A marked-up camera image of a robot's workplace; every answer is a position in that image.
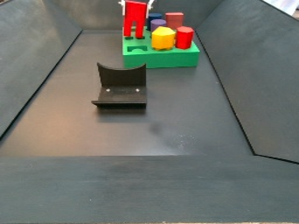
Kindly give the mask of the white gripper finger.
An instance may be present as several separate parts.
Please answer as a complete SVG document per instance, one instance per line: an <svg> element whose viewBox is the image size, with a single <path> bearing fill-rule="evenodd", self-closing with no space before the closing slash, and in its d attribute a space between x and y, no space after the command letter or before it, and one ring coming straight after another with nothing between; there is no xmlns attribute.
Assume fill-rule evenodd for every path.
<svg viewBox="0 0 299 224"><path fill-rule="evenodd" d="M153 2L154 2L154 0L149 0L148 3L146 3L146 14L148 14L148 11L153 8L152 7Z"/></svg>
<svg viewBox="0 0 299 224"><path fill-rule="evenodd" d="M122 16L125 15L125 0L118 0L117 2L121 6L121 13L122 13Z"/></svg>

